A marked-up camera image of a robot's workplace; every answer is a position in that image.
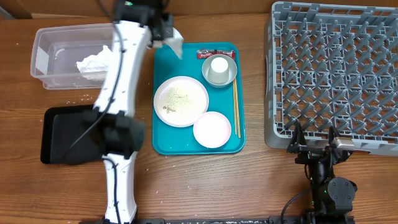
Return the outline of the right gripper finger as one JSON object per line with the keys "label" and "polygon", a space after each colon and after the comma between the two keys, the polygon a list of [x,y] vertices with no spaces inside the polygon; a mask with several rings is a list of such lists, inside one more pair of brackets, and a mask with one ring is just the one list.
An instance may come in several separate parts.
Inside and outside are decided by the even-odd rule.
{"label": "right gripper finger", "polygon": [[302,152],[303,148],[307,146],[307,142],[305,140],[301,124],[296,120],[294,125],[295,125],[294,133],[287,147],[287,152],[300,153]]}
{"label": "right gripper finger", "polygon": [[334,126],[329,127],[328,144],[330,146],[338,146],[341,143],[340,134]]}

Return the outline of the red sauce packet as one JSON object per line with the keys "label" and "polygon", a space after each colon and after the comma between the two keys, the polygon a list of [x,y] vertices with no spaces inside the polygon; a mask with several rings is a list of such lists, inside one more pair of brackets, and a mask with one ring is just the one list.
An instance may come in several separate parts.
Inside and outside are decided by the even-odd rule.
{"label": "red sauce packet", "polygon": [[209,58],[213,55],[226,55],[233,60],[235,59],[234,50],[219,50],[219,49],[199,49],[197,50],[197,59]]}

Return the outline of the white napkin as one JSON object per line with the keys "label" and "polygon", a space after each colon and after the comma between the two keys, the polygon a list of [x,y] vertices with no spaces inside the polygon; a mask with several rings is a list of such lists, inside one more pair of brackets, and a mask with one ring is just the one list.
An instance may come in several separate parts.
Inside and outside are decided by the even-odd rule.
{"label": "white napkin", "polygon": [[164,40],[155,40],[153,41],[153,48],[161,48],[163,45],[168,45],[175,55],[181,60],[183,55],[182,45],[184,38],[180,34],[180,32],[176,29],[172,29],[172,37],[167,37]]}
{"label": "white napkin", "polygon": [[96,55],[90,55],[81,62],[76,62],[76,67],[83,77],[88,80],[103,81],[106,77],[109,67],[109,60],[112,51],[107,45],[103,46],[101,52]]}

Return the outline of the white cup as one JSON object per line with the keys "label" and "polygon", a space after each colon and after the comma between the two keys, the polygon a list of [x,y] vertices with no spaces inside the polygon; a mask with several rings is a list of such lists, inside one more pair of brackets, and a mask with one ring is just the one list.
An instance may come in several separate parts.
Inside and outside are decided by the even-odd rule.
{"label": "white cup", "polygon": [[229,64],[223,57],[215,57],[209,67],[208,79],[215,85],[223,85],[229,79]]}

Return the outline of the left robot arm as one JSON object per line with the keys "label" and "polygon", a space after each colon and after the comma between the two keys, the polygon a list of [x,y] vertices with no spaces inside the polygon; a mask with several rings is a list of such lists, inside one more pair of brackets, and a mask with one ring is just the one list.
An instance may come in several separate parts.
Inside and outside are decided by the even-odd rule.
{"label": "left robot arm", "polygon": [[134,119],[136,89],[147,49],[174,40],[168,1],[116,1],[114,14],[98,5],[113,26],[113,54],[93,109],[82,114],[83,137],[98,147],[106,171],[107,209],[100,223],[135,223],[134,163],[144,141],[144,125]]}

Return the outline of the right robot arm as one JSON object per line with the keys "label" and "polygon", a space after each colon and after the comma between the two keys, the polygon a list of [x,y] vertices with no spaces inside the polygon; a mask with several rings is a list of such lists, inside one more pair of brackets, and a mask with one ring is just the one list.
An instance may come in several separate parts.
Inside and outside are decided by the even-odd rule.
{"label": "right robot arm", "polygon": [[[291,198],[280,214],[281,223],[300,224],[350,224],[354,218],[347,216],[353,209],[357,185],[334,174],[333,166],[346,161],[354,153],[352,139],[343,137],[331,126],[326,146],[309,146],[301,124],[296,121],[287,152],[297,155],[296,164],[303,164],[310,188]],[[297,217],[286,218],[288,206],[310,192],[312,208],[305,209]]]}

